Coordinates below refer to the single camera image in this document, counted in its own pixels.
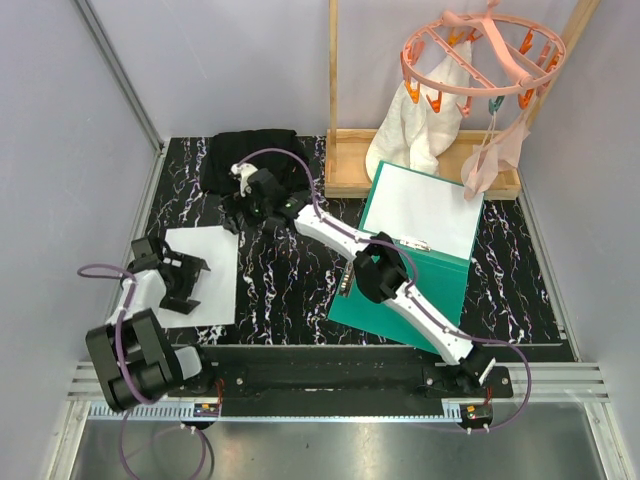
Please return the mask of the white paper sheet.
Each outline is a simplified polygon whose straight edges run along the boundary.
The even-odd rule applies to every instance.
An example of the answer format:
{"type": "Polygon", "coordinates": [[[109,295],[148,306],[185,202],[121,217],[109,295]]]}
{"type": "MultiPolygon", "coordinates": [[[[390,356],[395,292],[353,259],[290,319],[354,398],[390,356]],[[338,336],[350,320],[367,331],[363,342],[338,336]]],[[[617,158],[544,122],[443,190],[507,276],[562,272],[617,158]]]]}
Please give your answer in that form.
{"type": "Polygon", "coordinates": [[[468,200],[465,187],[388,162],[378,165],[360,229],[413,240],[432,251],[468,262],[484,196],[468,200]]]}
{"type": "Polygon", "coordinates": [[[168,229],[165,240],[179,253],[203,258],[192,298],[200,304],[188,315],[160,308],[163,328],[228,326],[235,323],[239,237],[222,226],[168,229]]]}

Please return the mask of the green file folder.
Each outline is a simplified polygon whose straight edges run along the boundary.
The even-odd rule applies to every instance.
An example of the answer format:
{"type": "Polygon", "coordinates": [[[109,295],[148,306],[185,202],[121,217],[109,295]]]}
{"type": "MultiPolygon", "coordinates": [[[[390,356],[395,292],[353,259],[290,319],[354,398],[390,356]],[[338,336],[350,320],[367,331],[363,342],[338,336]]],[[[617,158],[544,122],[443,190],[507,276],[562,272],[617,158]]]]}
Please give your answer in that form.
{"type": "MultiPolygon", "coordinates": [[[[471,258],[466,262],[432,250],[427,252],[407,248],[401,245],[399,240],[393,239],[393,241],[415,262],[418,272],[417,286],[420,292],[451,323],[458,326],[467,289],[471,258]]],[[[436,351],[403,317],[384,305],[368,301],[355,286],[352,287],[348,297],[341,297],[338,294],[334,297],[329,319],[389,341],[411,345],[431,353],[436,351]]]]}

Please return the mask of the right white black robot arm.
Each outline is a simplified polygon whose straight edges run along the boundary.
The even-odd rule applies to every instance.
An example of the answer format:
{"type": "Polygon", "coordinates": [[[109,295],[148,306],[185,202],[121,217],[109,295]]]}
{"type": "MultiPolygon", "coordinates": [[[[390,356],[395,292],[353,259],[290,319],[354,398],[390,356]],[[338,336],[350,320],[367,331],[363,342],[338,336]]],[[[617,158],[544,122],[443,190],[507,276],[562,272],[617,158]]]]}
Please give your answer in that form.
{"type": "Polygon", "coordinates": [[[289,192],[265,168],[239,162],[230,175],[239,183],[234,198],[249,201],[246,216],[279,222],[346,258],[361,294],[403,317],[447,365],[456,368],[454,384],[460,393],[472,397],[488,387],[495,358],[420,292],[413,259],[391,237],[346,225],[318,206],[313,188],[289,192]]]}

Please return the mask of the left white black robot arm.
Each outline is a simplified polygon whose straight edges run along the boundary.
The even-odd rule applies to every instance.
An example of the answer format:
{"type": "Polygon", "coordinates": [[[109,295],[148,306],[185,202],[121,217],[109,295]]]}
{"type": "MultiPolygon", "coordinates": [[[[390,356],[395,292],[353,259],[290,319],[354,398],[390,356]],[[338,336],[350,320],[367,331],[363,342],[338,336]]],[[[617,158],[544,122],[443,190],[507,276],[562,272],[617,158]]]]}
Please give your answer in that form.
{"type": "Polygon", "coordinates": [[[121,413],[152,405],[168,393],[186,388],[196,396],[215,386],[216,372],[205,364],[195,345],[176,348],[163,333],[158,313],[188,315],[200,302],[192,297],[207,262],[173,250],[157,236],[131,242],[133,260],[125,268],[89,264],[78,275],[92,278],[92,269],[114,271],[121,295],[102,326],[87,332],[86,347],[106,403],[121,413]]]}

